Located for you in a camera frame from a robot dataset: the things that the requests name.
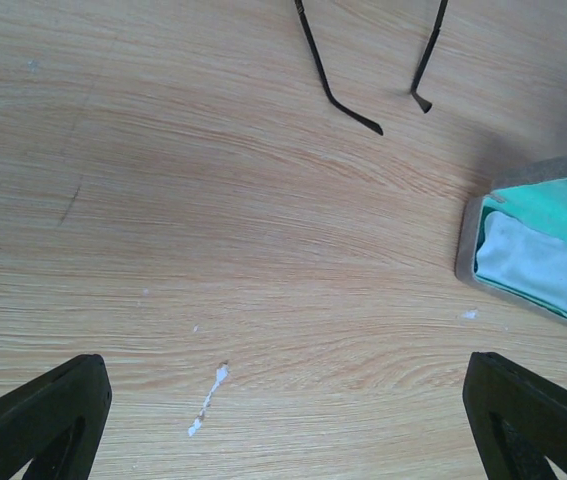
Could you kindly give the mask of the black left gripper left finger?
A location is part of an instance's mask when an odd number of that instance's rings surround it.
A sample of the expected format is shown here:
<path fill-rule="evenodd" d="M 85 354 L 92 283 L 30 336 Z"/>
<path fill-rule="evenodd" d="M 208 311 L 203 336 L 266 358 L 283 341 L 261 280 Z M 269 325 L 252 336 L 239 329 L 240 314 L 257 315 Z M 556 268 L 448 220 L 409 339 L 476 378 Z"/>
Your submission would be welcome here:
<path fill-rule="evenodd" d="M 0 479 L 87 479 L 111 402 L 98 354 L 78 355 L 0 397 Z"/>

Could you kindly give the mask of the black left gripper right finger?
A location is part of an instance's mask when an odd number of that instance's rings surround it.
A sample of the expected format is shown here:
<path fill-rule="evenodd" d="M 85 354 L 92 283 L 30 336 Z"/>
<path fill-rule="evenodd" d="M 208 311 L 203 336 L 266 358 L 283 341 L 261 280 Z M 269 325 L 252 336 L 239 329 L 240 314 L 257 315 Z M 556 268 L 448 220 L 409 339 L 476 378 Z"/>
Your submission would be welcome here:
<path fill-rule="evenodd" d="M 474 352 L 464 407 L 489 479 L 567 475 L 567 390 L 494 352 Z"/>

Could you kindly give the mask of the grey sunglasses case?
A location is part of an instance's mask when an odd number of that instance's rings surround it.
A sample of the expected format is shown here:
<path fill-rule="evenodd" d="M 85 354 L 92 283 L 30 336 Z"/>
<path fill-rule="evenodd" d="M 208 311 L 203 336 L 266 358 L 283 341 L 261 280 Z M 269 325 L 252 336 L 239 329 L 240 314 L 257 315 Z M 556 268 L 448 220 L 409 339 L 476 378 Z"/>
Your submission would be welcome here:
<path fill-rule="evenodd" d="M 567 317 L 551 309 L 477 278 L 476 253 L 484 241 L 484 220 L 493 211 L 567 243 L 567 156 L 511 171 L 495 180 L 488 194 L 471 198 L 464 210 L 455 263 L 455 275 L 460 281 L 567 321 Z"/>

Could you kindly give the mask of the light blue cleaning cloth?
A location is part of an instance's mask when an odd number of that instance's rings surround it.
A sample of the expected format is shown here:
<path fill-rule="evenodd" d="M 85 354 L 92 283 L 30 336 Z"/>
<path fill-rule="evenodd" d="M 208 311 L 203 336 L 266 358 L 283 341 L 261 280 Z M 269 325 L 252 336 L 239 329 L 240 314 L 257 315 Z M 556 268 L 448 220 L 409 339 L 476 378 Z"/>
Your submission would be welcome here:
<path fill-rule="evenodd" d="M 567 243 L 515 218 L 486 216 L 476 276 L 567 317 Z"/>

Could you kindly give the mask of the dark aviator sunglasses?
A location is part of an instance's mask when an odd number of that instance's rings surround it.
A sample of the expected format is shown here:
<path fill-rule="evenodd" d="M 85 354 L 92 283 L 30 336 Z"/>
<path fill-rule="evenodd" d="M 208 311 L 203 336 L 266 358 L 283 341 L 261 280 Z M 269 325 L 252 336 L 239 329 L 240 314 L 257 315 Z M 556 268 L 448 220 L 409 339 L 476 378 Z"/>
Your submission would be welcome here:
<path fill-rule="evenodd" d="M 421 109 L 421 111 L 424 114 L 427 114 L 431 111 L 433 104 L 425 99 L 424 97 L 422 97 L 419 93 L 419 86 L 420 83 L 422 81 L 423 75 L 426 71 L 426 68 L 429 64 L 429 61 L 431 59 L 432 53 L 434 51 L 434 48 L 436 46 L 436 43 L 438 41 L 439 35 L 441 33 L 442 30 L 442 26 L 443 26 L 443 21 L 444 21 L 444 17 L 445 17 L 445 13 L 447 11 L 448 8 L 448 4 L 449 1 L 448 0 L 441 0 L 439 2 L 439 6 L 438 6 L 438 10 L 437 10 L 437 15 L 435 18 L 435 22 L 434 25 L 432 27 L 432 31 L 431 34 L 429 36 L 428 42 L 426 47 L 424 48 L 423 54 L 421 56 L 421 59 L 418 63 L 418 66 L 416 68 L 416 71 L 414 73 L 411 85 L 410 85 L 410 89 L 409 89 L 409 94 L 410 96 L 413 98 L 413 100 L 417 103 L 417 105 L 419 106 L 419 108 Z M 319 76 L 319 80 L 320 83 L 322 85 L 323 91 L 327 97 L 327 100 L 330 102 L 330 104 L 332 106 L 334 106 L 336 109 L 338 109 L 339 111 L 341 111 L 342 113 L 344 113 L 345 115 L 347 115 L 348 117 L 352 118 L 353 120 L 357 121 L 358 123 L 362 124 L 363 126 L 365 126 L 366 128 L 370 129 L 371 131 L 375 132 L 376 134 L 383 136 L 384 135 L 384 131 L 383 128 L 381 127 L 381 125 L 378 122 L 375 122 L 361 114 L 359 114 L 358 112 L 355 112 L 354 110 L 348 108 L 347 106 L 345 106 L 344 104 L 342 104 L 341 102 L 339 102 L 336 97 L 334 96 L 334 94 L 332 93 L 332 90 L 330 88 L 329 85 L 329 81 L 320 57 L 320 52 L 318 50 L 316 41 L 314 39 L 312 30 L 311 30 L 311 26 L 309 24 L 309 21 L 307 19 L 307 15 L 305 13 L 305 6 L 302 0 L 295 0 L 294 1 L 294 5 L 295 5 L 295 9 L 297 11 L 297 15 L 299 17 L 299 21 L 302 27 L 302 30 L 304 32 L 308 47 L 310 49 L 318 76 Z"/>

